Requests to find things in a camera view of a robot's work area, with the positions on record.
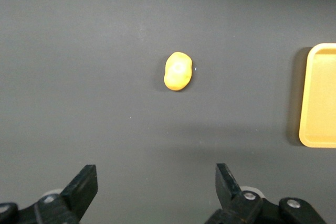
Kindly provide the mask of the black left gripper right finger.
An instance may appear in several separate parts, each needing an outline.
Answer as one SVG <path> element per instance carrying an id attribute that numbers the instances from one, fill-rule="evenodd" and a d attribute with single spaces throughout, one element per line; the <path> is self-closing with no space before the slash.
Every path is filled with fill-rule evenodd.
<path id="1" fill-rule="evenodd" d="M 225 163 L 216 165 L 215 188 L 221 209 L 204 224 L 327 224 L 303 199 L 285 197 L 276 205 L 257 189 L 240 187 Z"/>

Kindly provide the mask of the yellow potato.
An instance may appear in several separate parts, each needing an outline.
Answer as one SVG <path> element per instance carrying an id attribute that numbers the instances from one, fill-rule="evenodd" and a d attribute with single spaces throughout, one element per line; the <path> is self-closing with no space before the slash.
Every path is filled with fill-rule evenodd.
<path id="1" fill-rule="evenodd" d="M 164 84 L 172 91 L 184 89 L 192 78 L 192 59 L 183 52 L 172 53 L 165 63 Z"/>

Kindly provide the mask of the yellow plastic tray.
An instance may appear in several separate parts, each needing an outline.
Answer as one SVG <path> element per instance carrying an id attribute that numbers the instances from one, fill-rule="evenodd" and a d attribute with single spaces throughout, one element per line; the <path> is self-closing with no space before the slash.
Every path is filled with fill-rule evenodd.
<path id="1" fill-rule="evenodd" d="M 299 127 L 307 147 L 336 148 L 336 43 L 321 43 L 307 55 Z"/>

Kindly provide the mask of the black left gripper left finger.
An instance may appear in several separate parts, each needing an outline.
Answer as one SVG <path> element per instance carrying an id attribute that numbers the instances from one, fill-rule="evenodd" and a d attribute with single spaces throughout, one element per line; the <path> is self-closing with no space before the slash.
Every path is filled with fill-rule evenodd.
<path id="1" fill-rule="evenodd" d="M 60 193 L 45 195 L 29 207 L 0 203 L 0 224 L 80 224 L 97 192 L 96 165 L 85 165 Z"/>

